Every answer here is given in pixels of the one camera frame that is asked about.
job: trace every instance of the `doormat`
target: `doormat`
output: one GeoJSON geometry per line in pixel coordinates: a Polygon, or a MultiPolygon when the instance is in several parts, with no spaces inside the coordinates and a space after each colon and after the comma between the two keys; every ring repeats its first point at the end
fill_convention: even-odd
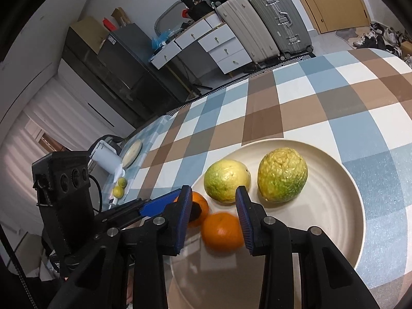
{"type": "Polygon", "coordinates": [[[243,80],[246,80],[246,79],[250,79],[250,78],[253,78],[254,76],[257,76],[257,75],[259,75],[259,74],[263,74],[263,73],[268,72],[268,71],[273,71],[273,70],[276,70],[277,68],[280,68],[280,67],[283,67],[283,66],[287,66],[287,65],[291,65],[291,64],[294,64],[294,63],[298,63],[298,62],[300,62],[300,61],[305,61],[305,60],[307,60],[307,59],[315,58],[315,57],[316,57],[316,56],[314,55],[313,52],[311,52],[311,53],[305,52],[305,53],[303,53],[303,54],[301,54],[301,55],[298,55],[298,56],[296,56],[296,57],[293,57],[293,58],[289,59],[288,61],[283,61],[283,62],[281,62],[281,63],[279,63],[279,64],[277,64],[277,65],[273,65],[273,66],[271,66],[271,67],[266,67],[266,68],[261,69],[260,71],[257,71],[257,72],[250,73],[250,74],[248,74],[248,75],[242,76],[242,77],[240,77],[239,79],[236,79],[236,80],[234,80],[234,81],[231,81],[231,82],[229,82],[229,83],[226,83],[225,85],[222,85],[222,86],[220,86],[220,87],[217,87],[217,88],[211,90],[210,92],[207,92],[206,94],[203,94],[203,95],[199,96],[198,98],[195,98],[195,99],[193,99],[193,100],[187,101],[184,105],[182,105],[182,106],[180,106],[180,107],[178,107],[178,108],[176,108],[176,109],[173,109],[173,110],[171,110],[171,111],[168,111],[168,112],[166,113],[166,115],[172,116],[172,115],[176,114],[180,109],[186,107],[187,105],[190,105],[190,104],[192,104],[193,102],[195,102],[195,101],[197,101],[197,100],[200,100],[201,98],[204,98],[205,96],[208,96],[208,95],[210,95],[210,94],[212,94],[212,93],[214,93],[214,92],[217,92],[217,91],[219,91],[219,90],[221,90],[221,89],[223,89],[223,88],[226,88],[226,87],[229,87],[229,86],[231,86],[231,85],[234,85],[236,82],[243,81],[243,80]]]}
{"type": "Polygon", "coordinates": [[[354,46],[354,42],[360,40],[360,38],[369,31],[370,27],[359,27],[337,30],[335,34],[337,37],[342,38],[345,42],[347,42],[351,47],[356,48],[354,46]]]}

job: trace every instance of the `gray suitcase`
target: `gray suitcase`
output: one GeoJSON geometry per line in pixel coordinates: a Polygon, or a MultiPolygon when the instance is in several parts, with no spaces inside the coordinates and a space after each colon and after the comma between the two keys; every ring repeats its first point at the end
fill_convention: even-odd
{"type": "Polygon", "coordinates": [[[286,59],[312,52],[312,40],[292,0],[249,0],[286,59]]]}
{"type": "Polygon", "coordinates": [[[279,56],[279,49],[248,0],[228,0],[216,8],[255,63],[279,56]]]}

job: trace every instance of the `smooth yellow-green fruit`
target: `smooth yellow-green fruit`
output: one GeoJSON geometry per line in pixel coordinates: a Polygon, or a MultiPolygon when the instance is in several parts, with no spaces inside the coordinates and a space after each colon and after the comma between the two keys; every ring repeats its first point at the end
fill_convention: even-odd
{"type": "Polygon", "coordinates": [[[257,185],[266,201],[287,202],[302,191],[308,166],[296,150],[281,147],[263,157],[257,173],[257,185]]]}
{"type": "Polygon", "coordinates": [[[126,188],[127,186],[127,180],[124,177],[120,177],[117,181],[117,184],[121,187],[121,188],[126,188]]]}
{"type": "Polygon", "coordinates": [[[239,161],[222,159],[212,164],[206,171],[203,185],[212,199],[233,203],[239,186],[251,187],[251,174],[239,161]]]}
{"type": "Polygon", "coordinates": [[[118,199],[121,199],[123,197],[123,195],[124,195],[124,189],[122,187],[116,186],[116,187],[113,188],[113,196],[114,197],[116,197],[118,199]]]}

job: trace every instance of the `wooden door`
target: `wooden door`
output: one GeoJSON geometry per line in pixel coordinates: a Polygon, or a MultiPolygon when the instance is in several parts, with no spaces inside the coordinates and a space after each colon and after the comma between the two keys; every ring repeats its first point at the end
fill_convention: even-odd
{"type": "Polygon", "coordinates": [[[369,25],[362,0],[304,0],[321,33],[369,25]]]}

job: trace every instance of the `curtain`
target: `curtain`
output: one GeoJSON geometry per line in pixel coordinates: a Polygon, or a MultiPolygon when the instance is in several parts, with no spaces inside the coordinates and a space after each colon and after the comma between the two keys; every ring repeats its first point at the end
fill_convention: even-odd
{"type": "Polygon", "coordinates": [[[52,77],[23,109],[48,135],[72,151],[87,150],[101,136],[116,135],[52,77]]]}
{"type": "Polygon", "coordinates": [[[25,231],[41,235],[43,222],[36,206],[31,164],[46,151],[28,133],[28,117],[21,113],[0,147],[0,206],[25,231]]]}

